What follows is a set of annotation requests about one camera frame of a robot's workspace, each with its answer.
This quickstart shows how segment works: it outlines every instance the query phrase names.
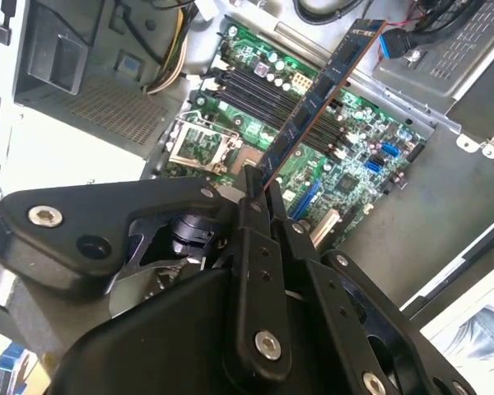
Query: gray metal plate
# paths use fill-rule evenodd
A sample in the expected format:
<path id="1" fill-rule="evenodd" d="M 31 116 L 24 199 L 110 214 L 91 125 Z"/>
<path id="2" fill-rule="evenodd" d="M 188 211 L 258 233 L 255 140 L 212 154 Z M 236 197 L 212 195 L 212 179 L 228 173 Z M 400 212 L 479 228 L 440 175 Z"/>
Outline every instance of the gray metal plate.
<path id="1" fill-rule="evenodd" d="M 455 102 L 454 93 L 493 46 L 494 0 L 487 0 L 453 38 L 423 47 L 427 52 L 416 66 L 405 59 L 384 59 L 374 78 L 445 113 Z"/>

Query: metal bracket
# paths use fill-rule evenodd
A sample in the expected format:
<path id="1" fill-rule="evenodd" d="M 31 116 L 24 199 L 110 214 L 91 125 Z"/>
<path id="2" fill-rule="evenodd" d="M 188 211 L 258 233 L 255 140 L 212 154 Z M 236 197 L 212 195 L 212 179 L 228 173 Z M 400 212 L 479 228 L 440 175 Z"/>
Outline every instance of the metal bracket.
<path id="1" fill-rule="evenodd" d="M 460 134 L 455 140 L 455 143 L 459 148 L 461 148 L 465 152 L 468 152 L 469 154 L 473 154 L 480 147 L 477 142 L 475 142 L 472 138 L 466 136 L 465 134 Z"/>
<path id="2" fill-rule="evenodd" d="M 482 153 L 488 159 L 494 159 L 494 146 L 490 142 L 488 142 L 483 146 Z"/>

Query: metal panel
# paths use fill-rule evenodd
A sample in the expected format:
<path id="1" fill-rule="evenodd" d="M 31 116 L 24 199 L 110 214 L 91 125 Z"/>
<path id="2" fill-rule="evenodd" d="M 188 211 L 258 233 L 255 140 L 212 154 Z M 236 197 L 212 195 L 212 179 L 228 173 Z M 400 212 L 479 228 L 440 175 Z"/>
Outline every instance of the metal panel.
<path id="1" fill-rule="evenodd" d="M 415 63 L 384 59 L 374 78 L 445 113 L 494 59 L 494 0 L 487 0 L 454 38 L 427 45 L 422 53 Z"/>
<path id="2" fill-rule="evenodd" d="M 150 155 L 181 106 L 167 95 L 150 98 L 97 75 L 86 78 L 77 96 L 44 86 L 17 100 L 142 158 Z"/>

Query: wire bundle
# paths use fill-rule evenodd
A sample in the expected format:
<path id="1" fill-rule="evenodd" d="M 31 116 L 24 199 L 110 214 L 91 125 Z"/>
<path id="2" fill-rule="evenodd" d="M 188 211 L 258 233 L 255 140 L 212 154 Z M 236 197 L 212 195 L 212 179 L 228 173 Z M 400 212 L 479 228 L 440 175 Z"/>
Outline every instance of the wire bundle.
<path id="1" fill-rule="evenodd" d="M 145 86 L 143 91 L 147 95 L 154 95 L 170 86 L 181 73 L 184 61 L 187 56 L 187 34 L 192 20 L 198 14 L 198 8 L 193 5 L 193 0 L 182 2 L 174 6 L 156 6 L 151 0 L 151 5 L 157 10 L 169 10 L 177 8 L 178 20 L 175 27 L 174 38 L 166 50 L 166 58 L 162 63 L 154 81 Z"/>

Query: hex bolt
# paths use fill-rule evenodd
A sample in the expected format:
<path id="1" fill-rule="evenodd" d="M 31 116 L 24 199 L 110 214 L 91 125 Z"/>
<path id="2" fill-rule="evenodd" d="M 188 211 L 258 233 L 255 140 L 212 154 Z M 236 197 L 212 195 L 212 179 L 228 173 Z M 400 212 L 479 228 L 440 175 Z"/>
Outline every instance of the hex bolt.
<path id="1" fill-rule="evenodd" d="M 63 223 L 63 214 L 50 206 L 33 207 L 28 211 L 27 217 L 33 224 L 44 228 L 54 228 Z"/>
<path id="2" fill-rule="evenodd" d="M 203 195 L 205 195 L 207 198 L 213 198 L 214 197 L 214 193 L 212 193 L 212 191 L 210 189 L 201 188 L 201 193 Z"/>
<path id="3" fill-rule="evenodd" d="M 463 385 L 461 385 L 461 383 L 454 381 L 453 385 L 459 395 L 468 395 L 468 391 L 463 387 Z"/>
<path id="4" fill-rule="evenodd" d="M 302 228 L 302 227 L 301 227 L 300 225 L 298 225 L 298 224 L 293 224 L 291 227 L 293 228 L 293 230 L 294 230 L 296 233 L 300 233 L 300 234 L 304 233 L 304 228 Z"/>
<path id="5" fill-rule="evenodd" d="M 260 331 L 254 336 L 254 345 L 268 360 L 278 360 L 282 356 L 280 342 L 270 331 Z"/>
<path id="6" fill-rule="evenodd" d="M 362 381 L 371 395 L 386 395 L 384 384 L 373 373 L 365 372 L 362 375 Z"/>
<path id="7" fill-rule="evenodd" d="M 345 259 L 345 257 L 343 257 L 342 255 L 337 255 L 337 261 L 338 261 L 338 263 L 340 263 L 343 266 L 349 265 L 349 262 L 347 261 L 347 259 Z"/>

